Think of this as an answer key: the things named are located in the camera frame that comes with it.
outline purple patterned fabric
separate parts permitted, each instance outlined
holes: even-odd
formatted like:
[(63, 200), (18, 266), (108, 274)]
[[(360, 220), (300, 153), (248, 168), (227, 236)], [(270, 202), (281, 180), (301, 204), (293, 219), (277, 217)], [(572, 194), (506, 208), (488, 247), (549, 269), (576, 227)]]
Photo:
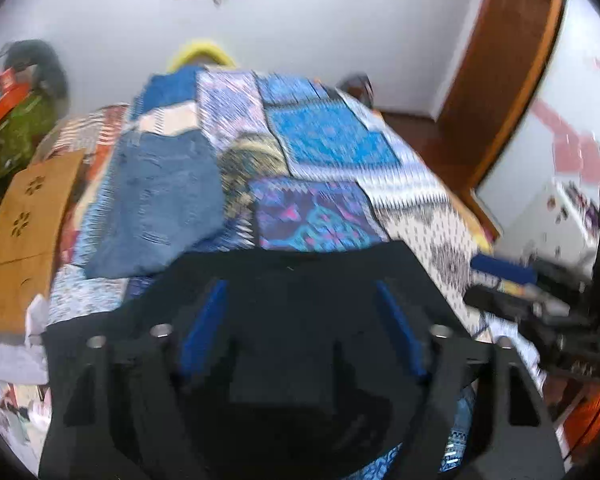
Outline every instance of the purple patterned fabric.
[(241, 133), (269, 132), (251, 72), (201, 72), (198, 100), (202, 133), (218, 152), (227, 149)]
[(355, 182), (263, 178), (251, 191), (265, 249), (346, 251), (388, 240)]

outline metal bolt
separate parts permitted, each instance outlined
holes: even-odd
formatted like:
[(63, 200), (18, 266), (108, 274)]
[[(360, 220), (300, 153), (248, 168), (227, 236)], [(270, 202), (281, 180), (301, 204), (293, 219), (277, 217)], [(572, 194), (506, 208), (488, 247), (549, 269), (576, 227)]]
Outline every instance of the metal bolt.
[(445, 325), (431, 325), (429, 332), (433, 337), (439, 337), (442, 339), (451, 337), (454, 334), (454, 331)]
[(513, 342), (505, 335), (498, 338), (497, 344), (500, 348), (513, 348)]
[(173, 326), (169, 323), (161, 323), (160, 325), (153, 325), (151, 330), (149, 330), (149, 334), (154, 337), (167, 337), (169, 334), (173, 332)]
[(87, 340), (87, 346), (89, 348), (102, 348), (106, 342), (107, 338), (103, 335), (95, 335)]

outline brown wooden door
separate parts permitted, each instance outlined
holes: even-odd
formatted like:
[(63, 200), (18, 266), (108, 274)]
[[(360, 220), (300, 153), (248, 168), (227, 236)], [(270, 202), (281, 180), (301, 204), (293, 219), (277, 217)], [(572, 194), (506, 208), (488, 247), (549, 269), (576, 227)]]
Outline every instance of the brown wooden door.
[[(438, 120), (459, 160), (471, 167), (458, 183), (470, 189), (508, 141), (542, 74), (555, 38), (562, 0), (484, 0), (472, 39)], [(476, 210), (486, 220), (481, 211)]]

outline orange box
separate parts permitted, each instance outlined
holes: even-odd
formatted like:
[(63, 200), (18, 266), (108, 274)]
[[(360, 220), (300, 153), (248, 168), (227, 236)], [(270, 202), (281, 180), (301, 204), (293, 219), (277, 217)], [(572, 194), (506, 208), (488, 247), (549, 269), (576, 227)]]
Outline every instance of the orange box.
[(29, 94), (29, 89), (28, 83), (16, 83), (0, 97), (0, 120)]

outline bed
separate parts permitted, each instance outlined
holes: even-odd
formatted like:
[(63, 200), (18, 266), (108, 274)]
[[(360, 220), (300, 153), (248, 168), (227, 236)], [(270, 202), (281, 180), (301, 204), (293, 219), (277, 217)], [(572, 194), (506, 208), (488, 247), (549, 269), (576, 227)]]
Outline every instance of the bed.
[[(45, 160), (86, 150), (84, 181), (62, 225), (49, 324), (116, 309), (153, 281), (87, 280), (83, 266), (114, 200), (110, 165), (116, 143), (143, 121), (149, 128), (167, 128), (173, 121), (165, 113), (193, 102), (196, 124), (218, 155), (226, 224), (192, 250), (341, 251), (402, 239), (469, 334), (491, 341), (484, 317), (462, 302), (472, 279), (469, 260), (479, 248), (488, 250), (484, 232), (380, 114), (302, 77), (207, 67), (197, 75), (193, 99), (183, 97), (177, 85), (171, 88), (168, 79), (161, 84), (158, 98), (142, 91), (131, 105), (111, 105), (59, 124), (36, 153), (35, 160)], [(318, 134), (307, 136), (307, 130)], [(327, 210), (310, 200), (316, 193), (330, 197)], [(443, 470), (461, 460), (471, 408), (471, 392), (465, 392), (449, 437), (455, 454), (443, 461)], [(350, 478), (382, 478), (393, 455), (395, 449)]]

